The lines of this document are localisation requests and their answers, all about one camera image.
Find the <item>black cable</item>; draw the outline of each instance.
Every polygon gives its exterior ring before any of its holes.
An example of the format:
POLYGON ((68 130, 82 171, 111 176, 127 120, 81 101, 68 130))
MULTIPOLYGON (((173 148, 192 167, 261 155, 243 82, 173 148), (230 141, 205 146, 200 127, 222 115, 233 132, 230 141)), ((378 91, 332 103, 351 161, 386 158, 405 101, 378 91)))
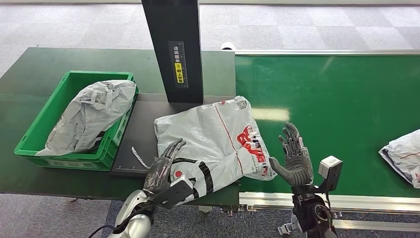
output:
POLYGON ((327 198, 328 209, 329 209, 329 215, 330 215, 330 217, 331 217, 331 220, 330 220, 330 226, 332 226, 332 218, 333 218, 333 216, 332 216, 332 212, 331 212, 331 202, 329 201, 328 192, 326 192, 326 193, 325 193, 325 197, 327 198))
POLYGON ((149 209, 151 207, 154 207, 155 204, 151 204, 149 206, 143 207, 140 210, 137 210, 135 213, 132 213, 130 216, 128 216, 126 219, 124 219, 124 221, 121 222, 121 224, 119 224, 113 231, 112 233, 114 234, 119 234, 121 233, 125 227, 128 225, 128 223, 130 222, 131 218, 133 218, 136 215, 139 215, 141 212, 143 212, 146 209, 149 209))
POLYGON ((96 231, 94 231, 88 238, 92 238, 98 231, 102 230, 103 228, 110 228, 110 229, 115 229, 115 227, 111 226, 111 225, 103 225, 101 227, 99 227, 98 229, 96 229, 96 231))

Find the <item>green basket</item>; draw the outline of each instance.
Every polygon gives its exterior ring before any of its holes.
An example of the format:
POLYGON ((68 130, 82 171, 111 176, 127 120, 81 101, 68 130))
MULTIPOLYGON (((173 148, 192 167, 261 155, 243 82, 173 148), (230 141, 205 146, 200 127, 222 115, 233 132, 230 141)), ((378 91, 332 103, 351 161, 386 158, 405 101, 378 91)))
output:
POLYGON ((139 93, 138 88, 136 88, 133 105, 130 110, 105 132, 96 150, 86 154, 72 153, 62 156, 35 156, 36 153, 44 149, 48 135, 70 101, 86 86, 105 80, 130 80, 134 82, 133 74, 127 72, 67 72, 32 125, 23 135, 19 144, 17 144, 14 153, 41 167, 109 171, 139 93))

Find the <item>black platform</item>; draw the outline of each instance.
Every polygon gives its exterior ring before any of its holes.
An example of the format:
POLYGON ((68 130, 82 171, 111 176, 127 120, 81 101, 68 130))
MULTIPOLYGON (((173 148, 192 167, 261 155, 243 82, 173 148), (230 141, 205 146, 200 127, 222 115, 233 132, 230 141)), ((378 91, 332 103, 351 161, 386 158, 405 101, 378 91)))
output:
MULTIPOLYGON (((204 104, 233 99, 233 97, 204 96, 204 104)), ((169 103, 165 94, 139 94, 128 121, 110 174, 116 176, 144 177, 145 168, 133 155, 134 147, 147 164, 158 156, 154 121, 156 118, 176 114, 200 106, 193 103, 169 103)))

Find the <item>robot finger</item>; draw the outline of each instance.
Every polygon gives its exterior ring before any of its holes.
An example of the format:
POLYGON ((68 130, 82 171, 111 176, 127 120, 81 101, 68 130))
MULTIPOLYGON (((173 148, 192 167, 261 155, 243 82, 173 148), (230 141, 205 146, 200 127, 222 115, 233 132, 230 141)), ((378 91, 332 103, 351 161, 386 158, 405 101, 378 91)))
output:
POLYGON ((171 160, 174 160, 176 155, 178 154, 178 151, 181 149, 182 146, 184 146, 187 142, 186 141, 180 141, 178 144, 176 144, 176 147, 171 151, 169 154, 169 158, 171 160))
POLYGON ((279 136, 278 136, 278 139, 280 140, 280 142, 281 142, 281 143, 284 143, 284 138, 283 138, 283 136, 279 135, 279 136))
POLYGON ((289 147, 287 146, 287 143, 282 143, 282 146, 283 146, 283 152, 284 152, 284 155, 287 157, 287 155, 289 154, 289 147))
POLYGON ((289 137, 290 137, 289 131, 285 127, 283 127, 282 131, 283 131, 284 135, 286 136, 286 140, 288 140, 289 137))
POLYGON ((286 148, 287 150, 286 155, 291 155, 291 153, 293 152, 293 147, 291 146, 290 142, 291 142, 290 137, 286 138, 285 141, 283 142, 283 147, 286 148))
POLYGON ((302 137, 299 135, 298 137, 296 137, 296 139, 298 140, 299 149, 303 149, 305 146, 303 145, 302 137))
POLYGON ((175 150, 176 146, 182 141, 182 138, 179 138, 177 140, 175 140, 174 142, 172 142, 167 149, 165 150, 165 152, 163 153, 162 156, 168 157, 170 158, 170 155, 173 153, 173 151, 175 150))
POLYGON ((287 128, 287 130, 290 132, 290 134, 292 135, 292 136, 297 136, 297 135, 299 135, 299 131, 298 131, 298 129, 295 127, 295 125, 293 125, 292 123, 290 123, 290 122, 286 122, 286 128, 287 128))
POLYGON ((297 150, 300 150, 298 143, 296 141, 296 137, 292 136, 289 138, 289 144, 292 151, 296 152, 297 150))

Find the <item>crumpled plastic bag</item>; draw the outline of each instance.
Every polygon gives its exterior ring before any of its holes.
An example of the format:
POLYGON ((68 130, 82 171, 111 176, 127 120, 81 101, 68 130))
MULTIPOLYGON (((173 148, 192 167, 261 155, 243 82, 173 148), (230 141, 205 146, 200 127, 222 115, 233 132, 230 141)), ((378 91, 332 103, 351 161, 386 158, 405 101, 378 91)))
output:
POLYGON ((379 154, 414 188, 420 188, 420 129, 389 142, 379 154))
POLYGON ((136 83, 129 80, 96 82, 71 100, 37 156, 59 156, 91 149, 133 103, 136 83))
POLYGON ((271 180, 269 154, 244 97, 202 105, 155 120, 159 156, 178 138, 187 143, 171 167, 170 179, 185 175, 194 193, 184 202, 218 191, 242 176, 271 180))

